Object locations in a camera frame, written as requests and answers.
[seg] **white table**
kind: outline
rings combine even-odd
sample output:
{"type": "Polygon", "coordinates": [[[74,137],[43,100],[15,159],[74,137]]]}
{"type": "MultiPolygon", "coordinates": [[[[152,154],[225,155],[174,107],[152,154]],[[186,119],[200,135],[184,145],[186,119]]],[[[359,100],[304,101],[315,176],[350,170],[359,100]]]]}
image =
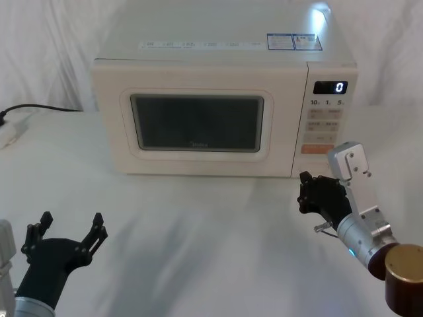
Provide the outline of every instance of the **white table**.
{"type": "MultiPolygon", "coordinates": [[[[365,145],[396,237],[423,244],[419,111],[354,110],[346,136],[365,145]]],[[[57,316],[396,316],[384,283],[314,233],[318,215],[299,213],[299,180],[119,174],[96,113],[35,114],[20,128],[0,150],[0,218],[17,248],[44,211],[54,218],[45,238],[81,240],[96,212],[109,233],[70,275],[57,316]]],[[[27,267],[19,252],[14,286],[27,267]]]]}

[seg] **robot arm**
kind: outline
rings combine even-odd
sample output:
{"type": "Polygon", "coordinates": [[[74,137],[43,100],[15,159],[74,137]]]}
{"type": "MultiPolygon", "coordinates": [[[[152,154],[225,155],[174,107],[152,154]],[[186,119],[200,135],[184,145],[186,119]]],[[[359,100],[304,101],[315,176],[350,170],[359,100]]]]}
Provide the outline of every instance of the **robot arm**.
{"type": "MultiPolygon", "coordinates": [[[[40,223],[28,225],[21,251],[30,267],[15,295],[9,274],[0,275],[0,317],[3,317],[2,313],[5,317],[54,317],[54,309],[69,274],[78,267],[89,265],[94,253],[107,238],[100,213],[95,215],[91,230],[82,242],[63,238],[43,240],[52,222],[51,214],[45,212],[40,223]]],[[[4,265],[7,270],[2,268],[1,272],[8,272],[11,266],[9,260],[16,253],[16,248],[10,224],[7,221],[2,223],[7,228],[8,244],[0,245],[0,254],[7,256],[4,257],[7,258],[4,265]]]]}
{"type": "Polygon", "coordinates": [[[15,296],[9,270],[11,258],[16,254],[12,226],[6,220],[0,221],[0,317],[13,317],[15,296]]]}
{"type": "Polygon", "coordinates": [[[401,316],[423,316],[423,247],[399,244],[380,210],[363,146],[345,143],[328,153],[336,178],[300,174],[301,213],[318,213],[376,278],[386,281],[388,306],[401,316]]]}

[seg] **white curtain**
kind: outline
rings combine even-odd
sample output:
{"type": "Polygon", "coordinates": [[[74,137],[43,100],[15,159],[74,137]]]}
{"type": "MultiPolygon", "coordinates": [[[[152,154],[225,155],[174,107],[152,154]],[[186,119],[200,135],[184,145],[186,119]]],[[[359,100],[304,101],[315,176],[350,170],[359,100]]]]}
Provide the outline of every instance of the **white curtain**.
{"type": "MultiPolygon", "coordinates": [[[[33,102],[95,111],[89,68],[125,2],[0,0],[0,110],[33,102]]],[[[329,5],[359,65],[354,104],[423,104],[423,1],[329,5]]]]}

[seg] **microwave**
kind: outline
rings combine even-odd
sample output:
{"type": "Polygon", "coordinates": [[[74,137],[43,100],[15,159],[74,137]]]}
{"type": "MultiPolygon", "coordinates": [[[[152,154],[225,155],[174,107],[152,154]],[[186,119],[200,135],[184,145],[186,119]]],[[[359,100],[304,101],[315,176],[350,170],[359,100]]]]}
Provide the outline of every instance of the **microwave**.
{"type": "Polygon", "coordinates": [[[92,68],[127,174],[330,175],[357,76],[321,3],[132,1],[92,68]]]}

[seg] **microwave control panel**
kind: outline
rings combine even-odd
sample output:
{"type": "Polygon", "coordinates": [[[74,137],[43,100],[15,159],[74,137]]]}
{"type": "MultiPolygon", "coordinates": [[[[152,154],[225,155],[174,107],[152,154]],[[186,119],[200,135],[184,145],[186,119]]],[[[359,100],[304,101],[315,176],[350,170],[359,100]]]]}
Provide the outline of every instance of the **microwave control panel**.
{"type": "Polygon", "coordinates": [[[355,65],[309,63],[292,177],[300,172],[330,176],[326,154],[342,137],[357,79],[355,65]]]}

